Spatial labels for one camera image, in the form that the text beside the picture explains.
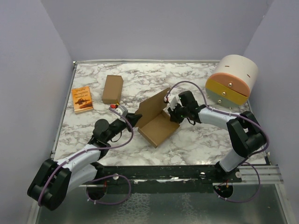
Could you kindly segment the brown cardboard box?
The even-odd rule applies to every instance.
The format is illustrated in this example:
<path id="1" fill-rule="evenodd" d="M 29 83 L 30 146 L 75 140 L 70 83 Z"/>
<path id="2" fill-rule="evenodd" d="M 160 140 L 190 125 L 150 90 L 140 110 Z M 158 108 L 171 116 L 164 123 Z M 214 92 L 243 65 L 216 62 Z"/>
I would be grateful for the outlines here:
<path id="1" fill-rule="evenodd" d="M 136 124 L 138 132 L 154 148 L 161 145 L 180 127 L 178 123 L 170 121 L 170 116 L 164 111 L 167 106 L 164 97 L 169 90 L 170 88 L 166 88 L 142 101 L 135 112 L 142 115 Z"/>

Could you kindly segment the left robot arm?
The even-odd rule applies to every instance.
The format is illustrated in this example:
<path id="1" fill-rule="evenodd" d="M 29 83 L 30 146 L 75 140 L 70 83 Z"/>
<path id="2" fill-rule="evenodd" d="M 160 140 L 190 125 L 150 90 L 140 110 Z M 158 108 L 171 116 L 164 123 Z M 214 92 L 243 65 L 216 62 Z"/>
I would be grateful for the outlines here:
<path id="1" fill-rule="evenodd" d="M 133 127 L 142 115 L 128 113 L 112 123 L 105 119 L 95 122 L 91 139 L 76 153 L 54 161 L 45 160 L 40 166 L 27 195 L 49 210 L 55 210 L 67 193 L 85 182 L 98 184 L 103 180 L 103 172 L 92 164 L 103 158 L 112 149 L 109 141 L 125 129 L 133 133 Z"/>

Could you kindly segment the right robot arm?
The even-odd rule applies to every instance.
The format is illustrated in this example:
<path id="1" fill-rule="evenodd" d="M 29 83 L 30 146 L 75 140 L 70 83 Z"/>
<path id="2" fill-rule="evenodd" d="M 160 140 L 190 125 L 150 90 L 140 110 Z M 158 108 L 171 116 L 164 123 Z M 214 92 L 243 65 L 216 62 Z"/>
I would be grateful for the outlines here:
<path id="1" fill-rule="evenodd" d="M 164 102 L 169 104 L 167 111 L 172 122 L 180 124 L 186 119 L 191 125 L 210 124 L 228 131 L 232 149 L 214 166 L 214 176 L 219 182 L 230 179 L 232 171 L 269 144 L 252 112 L 228 113 L 198 105 L 191 91 L 182 92 L 178 97 L 168 93 Z"/>

